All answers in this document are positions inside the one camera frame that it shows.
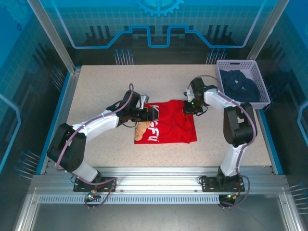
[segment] beige tabletop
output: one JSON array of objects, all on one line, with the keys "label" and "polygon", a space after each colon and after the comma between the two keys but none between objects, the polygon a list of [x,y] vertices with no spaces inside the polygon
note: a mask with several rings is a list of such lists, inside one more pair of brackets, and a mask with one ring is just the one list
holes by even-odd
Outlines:
[{"label": "beige tabletop", "polygon": [[[68,124],[93,118],[122,100],[133,83],[135,91],[151,102],[185,100],[183,92],[199,75],[215,76],[214,65],[95,65],[82,66]],[[203,78],[206,85],[217,82]],[[223,115],[213,107],[194,117],[197,142],[190,144],[134,144],[134,128],[120,126],[91,140],[85,159],[95,167],[219,166],[228,144],[223,136]],[[243,166],[269,166],[270,158],[257,121],[258,136],[243,157]]]}]

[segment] white basket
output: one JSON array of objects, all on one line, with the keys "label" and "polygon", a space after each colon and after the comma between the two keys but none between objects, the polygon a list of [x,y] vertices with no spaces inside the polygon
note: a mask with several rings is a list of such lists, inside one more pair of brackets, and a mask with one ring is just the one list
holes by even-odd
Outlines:
[{"label": "white basket", "polygon": [[270,104],[270,97],[268,95],[268,92],[262,79],[262,75],[255,60],[217,60],[216,76],[219,76],[218,89],[222,93],[225,93],[222,85],[220,70],[240,70],[246,76],[246,78],[249,78],[254,81],[254,83],[259,89],[261,96],[259,102],[250,102],[254,109],[262,109],[266,105]]}]

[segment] glass panel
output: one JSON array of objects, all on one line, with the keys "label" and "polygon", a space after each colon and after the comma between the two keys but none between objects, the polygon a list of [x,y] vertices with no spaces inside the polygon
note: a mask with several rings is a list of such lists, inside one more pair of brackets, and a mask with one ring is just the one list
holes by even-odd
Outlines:
[{"label": "glass panel", "polygon": [[276,1],[42,3],[76,65],[214,64],[247,58]]},{"label": "glass panel", "polygon": [[[264,109],[282,169],[290,186],[308,175],[308,2],[287,5],[257,62],[271,104]],[[308,224],[308,216],[303,216]]]},{"label": "glass panel", "polygon": [[10,231],[37,168],[31,153],[41,155],[67,70],[28,3],[1,3],[0,223]]}]

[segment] red cloth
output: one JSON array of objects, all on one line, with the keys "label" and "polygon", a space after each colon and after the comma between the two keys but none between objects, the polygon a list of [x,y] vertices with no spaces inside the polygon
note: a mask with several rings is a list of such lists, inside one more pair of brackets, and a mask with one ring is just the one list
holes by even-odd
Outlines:
[{"label": "red cloth", "polygon": [[166,103],[147,103],[144,107],[154,107],[159,111],[158,119],[151,122],[142,143],[190,143],[197,141],[193,115],[183,114],[183,101],[171,100]]}]

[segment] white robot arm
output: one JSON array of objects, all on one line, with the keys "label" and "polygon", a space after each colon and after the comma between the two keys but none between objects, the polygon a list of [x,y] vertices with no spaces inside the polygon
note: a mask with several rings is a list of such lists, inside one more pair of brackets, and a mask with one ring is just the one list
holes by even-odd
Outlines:
[{"label": "white robot arm", "polygon": [[83,179],[84,182],[99,185],[101,182],[99,171],[84,160],[86,143],[129,120],[142,122],[157,119],[157,110],[143,108],[143,104],[148,100],[147,95],[141,96],[129,90],[123,100],[109,106],[98,116],[72,126],[66,123],[61,124],[49,146],[47,156],[53,161],[59,162],[64,170]]},{"label": "white robot arm", "polygon": [[211,192],[210,188],[215,189],[215,187],[210,185],[217,184],[220,190],[233,192],[232,189],[237,190],[234,185],[238,183],[242,185],[241,190],[244,191],[243,179],[239,176],[239,165],[247,149],[247,144],[253,141],[257,134],[251,104],[229,99],[217,87],[205,86],[200,77],[191,81],[190,86],[192,90],[186,89],[184,93],[188,100],[184,102],[183,112],[199,116],[203,113],[203,106],[213,106],[224,114],[223,132],[225,140],[229,144],[216,179],[203,178],[204,185],[207,184],[206,189],[205,187],[203,189],[206,192]]}]

